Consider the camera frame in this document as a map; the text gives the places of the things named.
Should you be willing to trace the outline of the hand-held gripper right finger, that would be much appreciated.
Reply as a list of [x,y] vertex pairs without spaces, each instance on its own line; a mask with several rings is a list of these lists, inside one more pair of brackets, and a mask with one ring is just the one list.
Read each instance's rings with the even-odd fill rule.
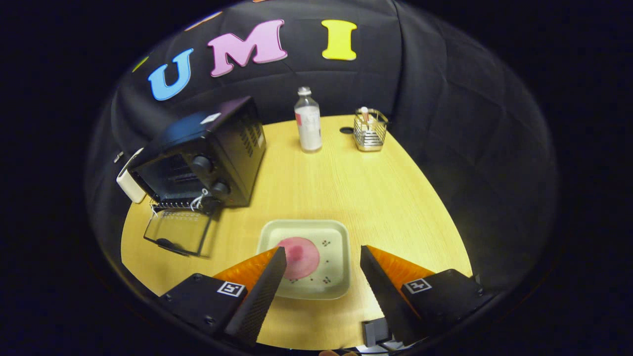
[[455,269],[432,272],[362,245],[360,266],[387,326],[405,345],[443,334],[495,299],[495,292]]

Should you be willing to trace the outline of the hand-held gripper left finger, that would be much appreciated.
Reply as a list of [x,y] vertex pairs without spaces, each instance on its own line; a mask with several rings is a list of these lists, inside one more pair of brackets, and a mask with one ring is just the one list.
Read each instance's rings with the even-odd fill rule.
[[193,273],[157,302],[208,338],[253,347],[286,267],[285,248],[276,246],[213,276]]

